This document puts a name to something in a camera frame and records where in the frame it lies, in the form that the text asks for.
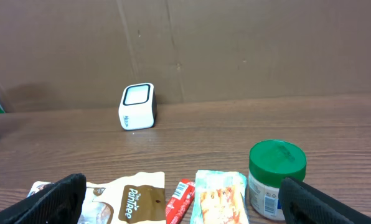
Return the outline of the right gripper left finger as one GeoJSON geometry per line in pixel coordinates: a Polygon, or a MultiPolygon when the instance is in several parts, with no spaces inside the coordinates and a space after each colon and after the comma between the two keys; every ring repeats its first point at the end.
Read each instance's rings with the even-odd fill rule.
{"type": "Polygon", "coordinates": [[[77,224],[86,177],[71,174],[0,212],[0,224],[77,224]]]}

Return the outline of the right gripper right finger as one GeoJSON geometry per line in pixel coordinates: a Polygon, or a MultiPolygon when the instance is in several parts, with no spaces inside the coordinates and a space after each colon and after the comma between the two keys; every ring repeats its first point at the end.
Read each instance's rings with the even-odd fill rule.
{"type": "Polygon", "coordinates": [[[371,224],[371,218],[294,177],[281,181],[279,201],[287,224],[371,224]]]}

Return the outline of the green lidded jar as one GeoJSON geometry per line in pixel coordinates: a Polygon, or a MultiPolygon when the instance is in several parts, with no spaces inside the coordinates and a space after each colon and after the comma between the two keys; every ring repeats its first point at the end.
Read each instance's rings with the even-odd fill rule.
{"type": "Polygon", "coordinates": [[[303,181],[307,157],[304,151],[286,141],[264,140],[256,143],[249,153],[248,201],[260,215],[274,221],[283,221],[279,201],[281,181],[294,177],[303,181]]]}

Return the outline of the beige snack pouch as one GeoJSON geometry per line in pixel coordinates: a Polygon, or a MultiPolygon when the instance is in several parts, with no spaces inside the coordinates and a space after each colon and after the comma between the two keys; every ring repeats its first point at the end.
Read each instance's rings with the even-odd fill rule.
{"type": "Polygon", "coordinates": [[[105,184],[86,183],[78,223],[165,223],[163,172],[138,172],[105,184]]]}

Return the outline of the teal orange snack packet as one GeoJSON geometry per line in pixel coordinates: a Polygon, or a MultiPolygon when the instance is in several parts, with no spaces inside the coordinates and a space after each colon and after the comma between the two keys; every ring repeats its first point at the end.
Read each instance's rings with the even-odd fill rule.
{"type": "Polygon", "coordinates": [[[239,185],[242,188],[242,197],[245,210],[245,192],[247,186],[247,178],[239,172],[224,172],[216,170],[198,170],[195,175],[195,199],[192,214],[190,218],[191,224],[204,224],[202,217],[202,209],[200,206],[200,195],[202,192],[222,189],[232,185],[239,185]]]}

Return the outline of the red snack bar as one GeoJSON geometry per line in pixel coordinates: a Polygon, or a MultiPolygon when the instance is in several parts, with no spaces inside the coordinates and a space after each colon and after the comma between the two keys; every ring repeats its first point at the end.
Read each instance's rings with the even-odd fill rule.
{"type": "Polygon", "coordinates": [[[166,223],[180,224],[195,197],[195,183],[182,179],[166,205],[166,223]]]}

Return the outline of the small orange snack packet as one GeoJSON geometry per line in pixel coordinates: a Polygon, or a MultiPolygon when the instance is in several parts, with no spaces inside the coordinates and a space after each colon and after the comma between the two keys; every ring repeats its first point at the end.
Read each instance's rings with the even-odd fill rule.
{"type": "Polygon", "coordinates": [[[200,206],[204,224],[249,224],[239,185],[202,192],[200,206]]]}

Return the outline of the white barcode scanner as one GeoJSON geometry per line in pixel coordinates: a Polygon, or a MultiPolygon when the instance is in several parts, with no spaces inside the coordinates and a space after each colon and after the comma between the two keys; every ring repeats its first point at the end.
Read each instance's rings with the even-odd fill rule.
{"type": "Polygon", "coordinates": [[[138,83],[124,89],[118,107],[118,117],[124,130],[153,127],[156,113],[157,101],[152,83],[138,83]]]}

